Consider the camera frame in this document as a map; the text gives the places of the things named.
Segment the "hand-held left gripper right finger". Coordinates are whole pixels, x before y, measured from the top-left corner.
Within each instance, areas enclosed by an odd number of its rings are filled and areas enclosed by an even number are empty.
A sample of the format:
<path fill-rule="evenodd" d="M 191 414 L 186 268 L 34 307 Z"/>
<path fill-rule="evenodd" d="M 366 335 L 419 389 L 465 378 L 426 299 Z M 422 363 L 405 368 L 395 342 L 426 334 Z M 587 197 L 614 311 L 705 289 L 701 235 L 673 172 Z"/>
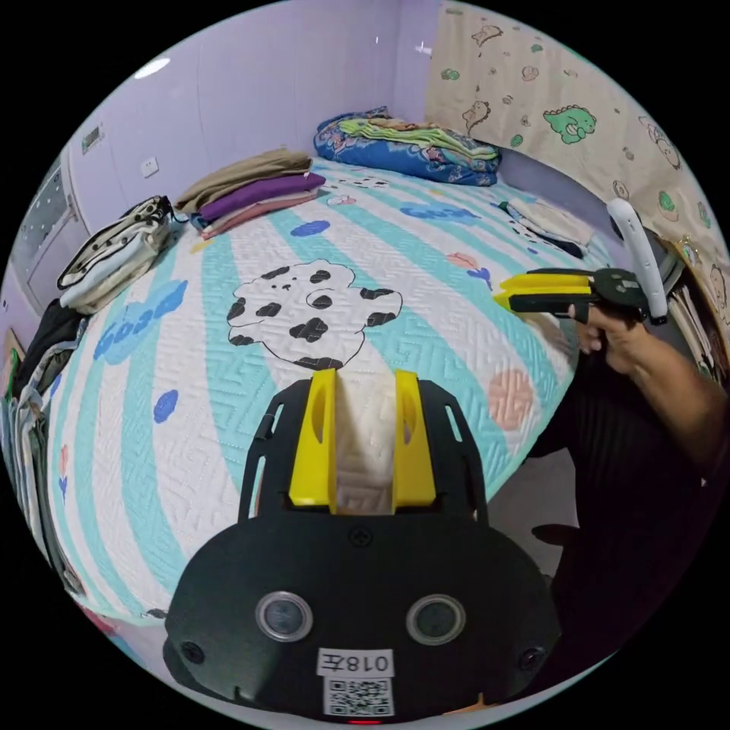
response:
<path fill-rule="evenodd" d="M 431 506 L 436 486 L 421 392 L 415 373 L 395 372 L 392 505 Z"/>

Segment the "person's right hand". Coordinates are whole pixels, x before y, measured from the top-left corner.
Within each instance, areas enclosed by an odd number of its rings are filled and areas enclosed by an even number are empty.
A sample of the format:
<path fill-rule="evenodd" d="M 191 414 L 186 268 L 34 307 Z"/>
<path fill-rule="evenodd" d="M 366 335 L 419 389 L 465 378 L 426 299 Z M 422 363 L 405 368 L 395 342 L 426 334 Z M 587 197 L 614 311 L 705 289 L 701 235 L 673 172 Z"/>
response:
<path fill-rule="evenodd" d="M 570 313 L 582 352 L 588 356 L 602 354 L 607 365 L 620 375 L 633 377 L 647 371 L 662 355 L 664 343 L 641 323 L 628 322 L 597 306 L 590 306 L 584 316 L 574 307 Z"/>

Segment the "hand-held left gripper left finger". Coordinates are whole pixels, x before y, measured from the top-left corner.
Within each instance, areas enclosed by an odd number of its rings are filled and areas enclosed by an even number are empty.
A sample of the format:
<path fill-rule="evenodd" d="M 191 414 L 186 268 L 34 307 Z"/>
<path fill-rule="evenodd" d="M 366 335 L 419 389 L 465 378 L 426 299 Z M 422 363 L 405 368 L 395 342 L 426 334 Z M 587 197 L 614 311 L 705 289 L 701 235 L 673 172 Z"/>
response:
<path fill-rule="evenodd" d="M 298 508 L 337 506 L 336 381 L 333 368 L 309 381 L 288 491 Z"/>

